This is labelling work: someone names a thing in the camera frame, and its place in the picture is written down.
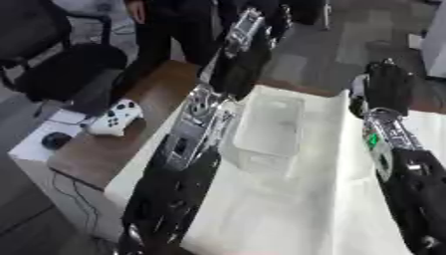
person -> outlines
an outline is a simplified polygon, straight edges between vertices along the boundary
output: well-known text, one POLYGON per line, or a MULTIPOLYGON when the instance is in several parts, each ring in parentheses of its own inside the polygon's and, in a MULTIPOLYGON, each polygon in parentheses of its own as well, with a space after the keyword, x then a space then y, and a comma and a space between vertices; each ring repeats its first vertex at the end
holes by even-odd
MULTIPOLYGON (((156 68, 170 58, 171 38, 188 63, 204 66, 213 55, 212 0, 124 0, 135 22, 137 58, 156 68)), ((220 0, 224 27, 236 15, 231 0, 220 0)))

clear plastic container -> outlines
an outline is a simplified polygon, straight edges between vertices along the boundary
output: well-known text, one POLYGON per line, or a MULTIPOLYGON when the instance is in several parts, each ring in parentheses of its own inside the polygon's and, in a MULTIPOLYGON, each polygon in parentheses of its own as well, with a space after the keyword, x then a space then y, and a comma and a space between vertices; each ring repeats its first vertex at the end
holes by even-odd
POLYGON ((303 113, 302 99, 253 93, 234 135, 239 167, 287 177, 299 151, 303 113))

xbox controller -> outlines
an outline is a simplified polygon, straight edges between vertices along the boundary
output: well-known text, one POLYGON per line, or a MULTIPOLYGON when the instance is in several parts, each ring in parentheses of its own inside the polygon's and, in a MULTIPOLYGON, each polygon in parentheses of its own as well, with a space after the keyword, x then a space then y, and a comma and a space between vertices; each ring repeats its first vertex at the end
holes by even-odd
POLYGON ((136 118, 142 118, 141 107, 132 100, 122 99, 109 111, 87 126, 95 135, 123 136, 125 128, 136 118))

white cloth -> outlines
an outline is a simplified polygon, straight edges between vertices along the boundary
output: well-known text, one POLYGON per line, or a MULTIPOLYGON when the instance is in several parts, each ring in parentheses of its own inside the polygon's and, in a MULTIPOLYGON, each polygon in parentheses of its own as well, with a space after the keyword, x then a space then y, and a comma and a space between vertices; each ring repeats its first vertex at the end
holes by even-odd
MULTIPOLYGON (((256 90, 291 93, 266 87, 256 90)), ((293 96, 305 100, 305 113, 301 150, 292 177, 264 179, 255 169, 240 170, 237 153, 231 142, 226 142, 217 175, 182 246, 202 255, 410 254, 390 217, 362 145, 362 122, 347 109, 347 92, 330 99, 299 93, 293 96)), ((106 196, 118 207, 124 209, 176 115, 106 188, 106 196)), ((405 123, 425 147, 446 161, 444 117, 411 112, 405 123)))

gray carpet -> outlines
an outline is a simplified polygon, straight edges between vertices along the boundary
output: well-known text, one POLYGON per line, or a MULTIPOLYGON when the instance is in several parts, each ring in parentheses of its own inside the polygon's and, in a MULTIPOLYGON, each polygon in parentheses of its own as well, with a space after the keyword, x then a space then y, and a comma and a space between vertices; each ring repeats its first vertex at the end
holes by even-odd
MULTIPOLYGON (((416 97, 435 100, 441 106, 444 104, 445 86, 424 81, 419 53, 409 50, 406 42, 408 33, 419 33, 428 27, 435 7, 420 0, 333 0, 333 4, 332 29, 322 31, 319 24, 295 26, 277 49, 265 70, 265 77, 338 92, 349 86, 351 79, 368 61, 392 57, 417 76, 416 97)), ((121 12, 115 14, 117 19, 124 20, 121 15, 121 12)), ((98 33, 97 27, 90 23, 76 26, 76 40, 94 40, 98 33)), ((112 41, 134 56, 136 48, 130 29, 123 27, 114 31, 112 41)), ((97 254, 92 243, 77 235, 51 202, 8 158, 7 151, 45 116, 33 119, 36 106, 4 89, 0 93, 1 253, 51 255, 58 254, 59 248, 65 245, 61 250, 64 255, 97 254), (41 238, 46 229, 53 234, 41 238)))

